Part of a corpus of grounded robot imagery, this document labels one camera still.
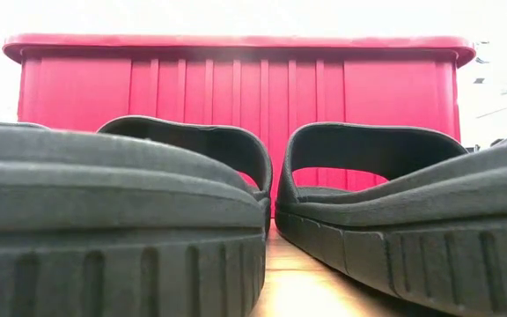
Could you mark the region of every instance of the red plastic container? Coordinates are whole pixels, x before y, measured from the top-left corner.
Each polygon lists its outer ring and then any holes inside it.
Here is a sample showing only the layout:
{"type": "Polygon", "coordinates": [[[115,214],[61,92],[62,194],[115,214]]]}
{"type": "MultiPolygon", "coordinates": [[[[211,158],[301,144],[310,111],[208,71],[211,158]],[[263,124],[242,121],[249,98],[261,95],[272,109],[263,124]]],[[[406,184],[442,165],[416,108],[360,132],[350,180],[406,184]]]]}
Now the red plastic container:
{"type": "MultiPolygon", "coordinates": [[[[459,140],[460,38],[357,40],[24,34],[4,52],[22,63],[21,121],[94,131],[125,114],[249,129],[281,172],[292,131],[308,122],[435,129],[459,140]]],[[[358,190],[361,172],[307,169],[301,185],[358,190]]]]}

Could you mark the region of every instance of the slide sandal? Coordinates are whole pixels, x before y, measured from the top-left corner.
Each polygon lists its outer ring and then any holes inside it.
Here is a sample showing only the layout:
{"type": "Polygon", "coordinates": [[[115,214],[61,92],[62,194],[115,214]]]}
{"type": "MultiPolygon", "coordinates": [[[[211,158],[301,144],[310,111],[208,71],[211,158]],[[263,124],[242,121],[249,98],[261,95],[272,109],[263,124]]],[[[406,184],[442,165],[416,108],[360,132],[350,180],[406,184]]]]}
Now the slide sandal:
{"type": "Polygon", "coordinates": [[[127,115],[114,119],[98,131],[148,139],[195,151],[251,177],[257,187],[250,193],[264,210],[265,232],[271,220],[271,158],[253,133],[231,126],[195,125],[158,118],[127,115]]]}
{"type": "Polygon", "coordinates": [[[201,154],[0,126],[0,316],[247,316],[263,225],[240,175],[201,154]]]}
{"type": "Polygon", "coordinates": [[[507,315],[507,144],[467,151],[418,128],[314,123],[289,141],[279,232],[332,268],[458,315],[507,315]],[[334,167],[389,181],[303,190],[292,172],[334,167]]]}

